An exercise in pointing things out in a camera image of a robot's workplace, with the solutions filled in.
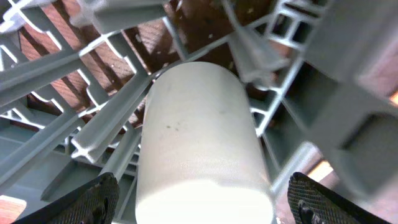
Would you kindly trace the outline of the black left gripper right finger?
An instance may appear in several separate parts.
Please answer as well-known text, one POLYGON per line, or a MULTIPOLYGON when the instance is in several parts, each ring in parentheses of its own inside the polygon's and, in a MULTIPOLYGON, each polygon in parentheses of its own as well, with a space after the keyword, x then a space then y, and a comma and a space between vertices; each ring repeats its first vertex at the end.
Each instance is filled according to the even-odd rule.
POLYGON ((386 223, 301 172, 290 177, 287 198, 296 223, 386 223))

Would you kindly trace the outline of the white green cup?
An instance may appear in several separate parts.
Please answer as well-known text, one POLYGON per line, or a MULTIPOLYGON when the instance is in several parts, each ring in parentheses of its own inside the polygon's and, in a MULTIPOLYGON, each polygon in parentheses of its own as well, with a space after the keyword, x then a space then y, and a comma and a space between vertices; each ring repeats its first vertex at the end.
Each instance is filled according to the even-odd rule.
POLYGON ((208 62, 167 70, 147 97, 138 223, 271 223, 266 163, 246 91, 208 62))

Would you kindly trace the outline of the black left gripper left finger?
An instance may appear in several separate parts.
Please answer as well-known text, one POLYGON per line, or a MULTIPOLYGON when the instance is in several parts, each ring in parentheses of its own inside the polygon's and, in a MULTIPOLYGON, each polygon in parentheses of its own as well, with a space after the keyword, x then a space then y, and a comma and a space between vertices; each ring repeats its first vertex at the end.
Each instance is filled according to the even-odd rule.
POLYGON ((14 224, 111 224, 118 199, 117 179, 106 172, 14 224))

